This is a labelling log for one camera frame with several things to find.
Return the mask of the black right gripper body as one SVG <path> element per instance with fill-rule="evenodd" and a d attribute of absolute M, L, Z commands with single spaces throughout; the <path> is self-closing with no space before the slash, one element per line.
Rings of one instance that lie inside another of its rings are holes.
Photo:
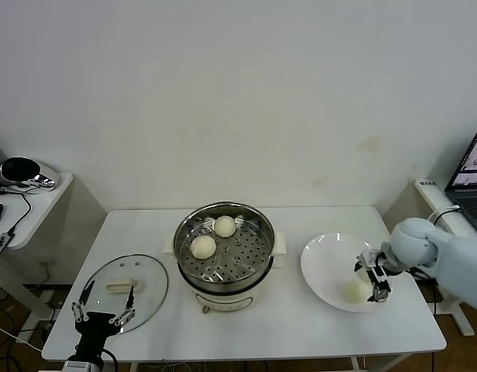
<path fill-rule="evenodd" d="M 369 270 L 369 279 L 373 286 L 389 286 L 388 276 L 384 270 L 386 254 L 381 251 L 372 251 L 371 268 Z"/>

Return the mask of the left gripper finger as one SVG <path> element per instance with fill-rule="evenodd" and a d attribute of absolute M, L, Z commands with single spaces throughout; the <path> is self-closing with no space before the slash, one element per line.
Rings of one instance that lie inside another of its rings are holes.
<path fill-rule="evenodd" d="M 110 324 L 115 326 L 126 325 L 131 319 L 135 317 L 136 310 L 134 309 L 134 286 L 131 286 L 129 296 L 125 303 L 125 310 L 120 314 L 109 320 Z"/>
<path fill-rule="evenodd" d="M 71 310 L 73 312 L 75 322 L 83 322 L 88 320 L 85 306 L 88 302 L 94 284 L 95 281 L 90 281 L 87 286 L 82 290 L 79 299 L 72 303 Z"/>

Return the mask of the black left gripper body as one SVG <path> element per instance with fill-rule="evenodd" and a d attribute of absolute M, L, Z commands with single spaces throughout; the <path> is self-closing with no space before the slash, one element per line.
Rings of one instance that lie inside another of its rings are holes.
<path fill-rule="evenodd" d="M 118 334 L 118 326 L 112 321 L 115 314 L 87 312 L 88 320 L 75 323 L 81 334 L 74 354 L 75 360 L 101 360 L 101 354 L 109 337 Z"/>

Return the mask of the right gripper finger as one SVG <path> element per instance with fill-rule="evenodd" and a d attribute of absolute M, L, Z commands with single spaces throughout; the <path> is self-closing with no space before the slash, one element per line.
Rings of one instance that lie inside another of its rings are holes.
<path fill-rule="evenodd" d="M 377 282 L 372 285 L 372 294 L 367 302 L 380 303 L 387 300 L 389 293 L 392 291 L 389 282 Z"/>
<path fill-rule="evenodd" d="M 376 266 L 376 251 L 364 250 L 357 256 L 354 272 L 359 270 L 371 271 Z"/>

